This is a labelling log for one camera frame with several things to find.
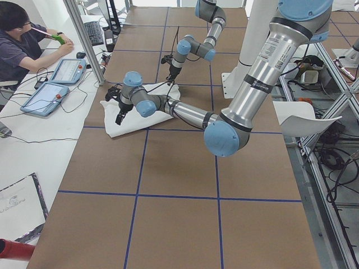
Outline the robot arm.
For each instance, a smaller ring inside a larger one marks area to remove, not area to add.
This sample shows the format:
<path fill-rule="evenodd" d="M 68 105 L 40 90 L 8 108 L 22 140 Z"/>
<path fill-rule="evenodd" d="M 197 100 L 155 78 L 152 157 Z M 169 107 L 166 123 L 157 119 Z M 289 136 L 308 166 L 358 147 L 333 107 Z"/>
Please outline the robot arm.
<path fill-rule="evenodd" d="M 173 82 L 180 74 L 188 55 L 193 54 L 198 59 L 211 62 L 216 54 L 215 46 L 221 32 L 227 24 L 225 11 L 217 5 L 217 1 L 197 1 L 195 15 L 210 25 L 208 33 L 203 41 L 198 41 L 193 35 L 187 34 L 181 40 L 175 36 L 173 51 L 163 56 L 161 63 L 169 64 L 169 75 L 166 81 Z"/>
<path fill-rule="evenodd" d="M 255 1 L 238 58 L 230 73 L 222 74 L 223 97 L 229 105 L 218 114 L 159 95 L 143 87 L 142 75 L 126 73 L 116 97 L 121 124 L 132 110 L 144 118 L 167 113 L 204 131 L 208 150 L 231 156 L 249 141 L 252 121 L 297 49 L 324 41 L 329 33 L 332 1 Z"/>

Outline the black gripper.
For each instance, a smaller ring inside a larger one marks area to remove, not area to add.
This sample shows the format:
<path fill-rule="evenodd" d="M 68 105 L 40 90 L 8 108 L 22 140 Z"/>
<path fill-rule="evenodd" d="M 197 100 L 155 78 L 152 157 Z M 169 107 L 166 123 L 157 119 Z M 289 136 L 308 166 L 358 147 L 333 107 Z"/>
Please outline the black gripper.
<path fill-rule="evenodd" d="M 120 112 L 116 116 L 115 123 L 120 126 L 126 114 L 132 110 L 132 104 L 125 104 L 123 102 L 119 102 L 119 108 Z"/>
<path fill-rule="evenodd" d="M 166 78 L 167 85 L 171 85 L 174 83 L 174 78 L 176 78 L 181 71 L 181 67 L 170 66 L 169 68 L 169 76 Z"/>

